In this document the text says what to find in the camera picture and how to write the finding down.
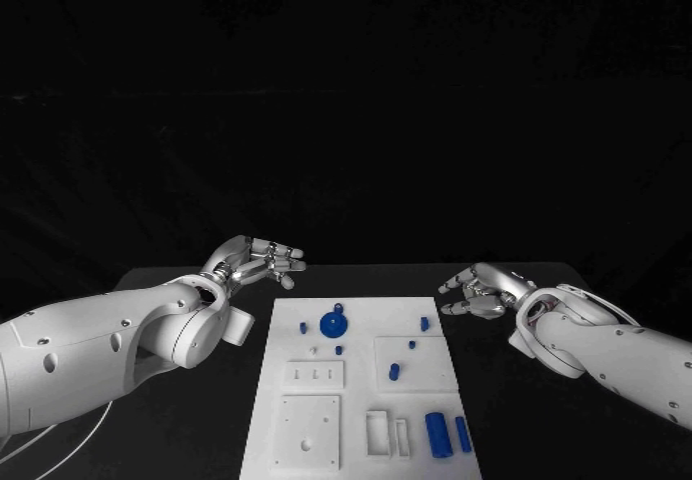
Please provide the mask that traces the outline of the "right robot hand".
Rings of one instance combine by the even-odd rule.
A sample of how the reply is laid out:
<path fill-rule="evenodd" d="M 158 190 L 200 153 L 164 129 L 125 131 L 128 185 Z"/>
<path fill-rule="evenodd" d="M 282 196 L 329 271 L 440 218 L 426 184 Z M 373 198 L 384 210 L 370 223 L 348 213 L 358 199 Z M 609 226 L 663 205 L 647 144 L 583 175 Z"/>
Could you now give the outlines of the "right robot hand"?
<path fill-rule="evenodd" d="M 464 298 L 439 307 L 446 316 L 472 315 L 492 320 L 500 318 L 507 310 L 515 310 L 527 295 L 537 289 L 533 281 L 505 268 L 478 262 L 456 273 L 438 287 L 438 293 L 445 294 L 459 289 Z"/>

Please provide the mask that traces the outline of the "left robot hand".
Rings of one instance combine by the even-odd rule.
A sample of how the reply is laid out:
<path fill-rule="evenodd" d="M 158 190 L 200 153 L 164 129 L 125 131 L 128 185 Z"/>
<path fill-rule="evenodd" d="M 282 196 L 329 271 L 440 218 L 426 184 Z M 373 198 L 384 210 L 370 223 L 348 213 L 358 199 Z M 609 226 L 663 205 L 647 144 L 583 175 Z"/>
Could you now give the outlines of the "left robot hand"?
<path fill-rule="evenodd" d="M 306 268 L 304 252 L 273 241 L 237 235 L 213 251 L 198 275 L 213 280 L 227 292 L 262 279 L 275 281 L 285 290 L 293 288 L 291 273 Z"/>

